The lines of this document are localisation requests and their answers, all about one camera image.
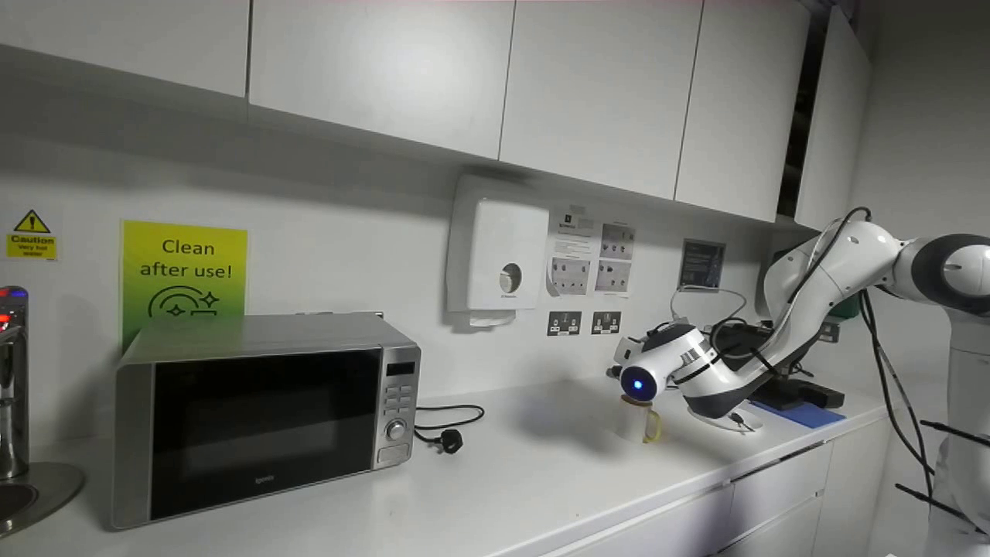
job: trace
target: white cabinet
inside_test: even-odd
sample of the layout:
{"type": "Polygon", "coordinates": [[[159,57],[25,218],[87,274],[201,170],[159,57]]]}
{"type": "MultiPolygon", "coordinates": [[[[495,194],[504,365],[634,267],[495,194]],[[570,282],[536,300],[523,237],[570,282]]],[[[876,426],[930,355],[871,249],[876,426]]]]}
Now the white cabinet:
{"type": "Polygon", "coordinates": [[[807,498],[818,498],[827,490],[827,471],[828,453],[827,447],[814,447],[732,480],[729,535],[747,535],[807,498]]]}
{"type": "Polygon", "coordinates": [[[860,129],[870,100],[870,58],[840,10],[828,35],[811,111],[796,222],[824,228],[852,202],[860,129]]]}
{"type": "Polygon", "coordinates": [[[0,43],[244,95],[246,0],[0,0],[0,43]]]}
{"type": "Polygon", "coordinates": [[[703,0],[516,0],[501,160],[670,199],[703,0]]]}
{"type": "Polygon", "coordinates": [[[263,109],[498,154],[513,0],[253,0],[263,109]]]}
{"type": "Polygon", "coordinates": [[[706,0],[679,202],[775,221],[811,13],[706,0]]]}
{"type": "Polygon", "coordinates": [[[818,540],[819,508],[824,508],[819,498],[807,498],[796,511],[737,540],[729,547],[724,547],[718,554],[726,554],[726,557],[811,557],[814,540],[818,540]]]}
{"type": "Polygon", "coordinates": [[[689,554],[712,554],[724,546],[726,535],[726,490],[706,491],[687,500],[674,500],[654,514],[634,517],[601,535],[591,535],[577,546],[570,546],[554,554],[565,557],[601,557],[601,554],[622,554],[622,557],[689,557],[689,554]]]}
{"type": "Polygon", "coordinates": [[[871,420],[831,444],[828,490],[824,496],[814,557],[870,554],[887,444],[887,420],[871,420]]]}

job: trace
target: kitchen counter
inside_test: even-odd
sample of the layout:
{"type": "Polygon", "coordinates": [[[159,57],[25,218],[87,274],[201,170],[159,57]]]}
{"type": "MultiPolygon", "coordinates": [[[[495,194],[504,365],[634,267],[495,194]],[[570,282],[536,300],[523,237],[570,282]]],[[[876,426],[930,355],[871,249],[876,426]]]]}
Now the kitchen counter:
{"type": "Polygon", "coordinates": [[[77,453],[91,474],[87,491],[49,519],[2,540],[0,554],[543,554],[883,417],[878,402],[847,392],[845,410],[837,410],[845,420],[837,424],[805,431],[749,410],[763,426],[740,436],[687,414],[679,392],[664,392],[659,398],[664,438],[638,447],[616,433],[626,405],[612,382],[564,382],[459,397],[452,402],[481,402],[490,411],[486,420],[461,431],[464,449],[459,455],[435,455],[417,444],[402,467],[317,483],[127,531],[102,527],[112,491],[112,447],[91,444],[77,453]]]}

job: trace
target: green sign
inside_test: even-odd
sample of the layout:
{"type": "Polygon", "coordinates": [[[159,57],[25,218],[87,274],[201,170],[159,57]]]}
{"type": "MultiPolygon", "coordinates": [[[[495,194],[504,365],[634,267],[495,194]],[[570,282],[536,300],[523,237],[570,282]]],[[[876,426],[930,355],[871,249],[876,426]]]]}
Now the green sign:
{"type": "Polygon", "coordinates": [[[147,318],[244,317],[246,228],[124,222],[124,344],[147,318]]]}

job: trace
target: microwave door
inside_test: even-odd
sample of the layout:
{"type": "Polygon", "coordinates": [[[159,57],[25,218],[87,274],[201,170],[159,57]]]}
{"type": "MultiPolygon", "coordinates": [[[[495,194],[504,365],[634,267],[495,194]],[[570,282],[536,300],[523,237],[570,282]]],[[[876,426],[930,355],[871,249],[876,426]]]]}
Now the microwave door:
{"type": "Polygon", "coordinates": [[[370,467],[382,353],[154,371],[153,519],[370,467]]]}

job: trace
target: microwave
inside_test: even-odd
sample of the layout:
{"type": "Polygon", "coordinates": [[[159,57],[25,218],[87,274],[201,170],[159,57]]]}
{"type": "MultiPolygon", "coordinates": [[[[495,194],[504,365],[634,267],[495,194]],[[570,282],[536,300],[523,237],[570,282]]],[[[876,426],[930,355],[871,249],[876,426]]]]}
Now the microwave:
{"type": "Polygon", "coordinates": [[[147,321],[113,378],[112,528],[409,461],[417,367],[365,314],[147,321]]]}

